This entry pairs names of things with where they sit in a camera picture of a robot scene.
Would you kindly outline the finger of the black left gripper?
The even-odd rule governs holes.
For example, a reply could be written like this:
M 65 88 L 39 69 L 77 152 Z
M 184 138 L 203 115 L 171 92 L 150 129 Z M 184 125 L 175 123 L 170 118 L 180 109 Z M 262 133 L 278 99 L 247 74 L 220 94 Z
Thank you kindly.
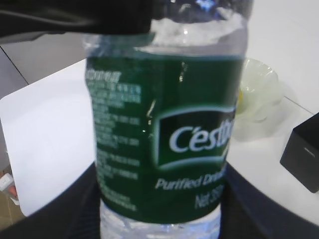
M 150 30 L 151 0 L 2 0 L 1 42 L 44 34 L 131 35 Z

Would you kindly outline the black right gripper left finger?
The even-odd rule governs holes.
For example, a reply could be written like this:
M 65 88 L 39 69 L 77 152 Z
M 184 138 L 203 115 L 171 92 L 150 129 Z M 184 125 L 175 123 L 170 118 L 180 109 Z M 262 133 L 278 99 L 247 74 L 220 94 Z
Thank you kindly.
M 45 207 L 0 232 L 2 239 L 99 239 L 100 192 L 95 165 Z

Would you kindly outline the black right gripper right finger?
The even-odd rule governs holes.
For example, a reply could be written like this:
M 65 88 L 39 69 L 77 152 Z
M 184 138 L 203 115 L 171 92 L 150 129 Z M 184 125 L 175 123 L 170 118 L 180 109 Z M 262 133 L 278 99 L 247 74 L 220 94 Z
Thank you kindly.
M 319 227 L 280 206 L 226 165 L 222 239 L 317 239 Z

